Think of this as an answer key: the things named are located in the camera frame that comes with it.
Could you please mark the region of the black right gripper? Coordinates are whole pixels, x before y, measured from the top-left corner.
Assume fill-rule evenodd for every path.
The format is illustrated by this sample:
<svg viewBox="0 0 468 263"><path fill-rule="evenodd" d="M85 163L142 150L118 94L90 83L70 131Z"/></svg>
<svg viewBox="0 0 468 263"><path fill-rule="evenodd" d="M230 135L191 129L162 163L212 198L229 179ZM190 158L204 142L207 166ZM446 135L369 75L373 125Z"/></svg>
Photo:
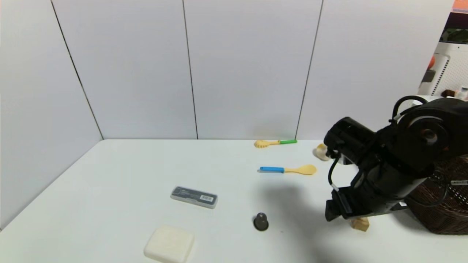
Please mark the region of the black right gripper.
<svg viewBox="0 0 468 263"><path fill-rule="evenodd" d="M332 198L326 201L325 218L357 219L391 213L393 183L385 165L359 171L349 186L332 186Z"/></svg>

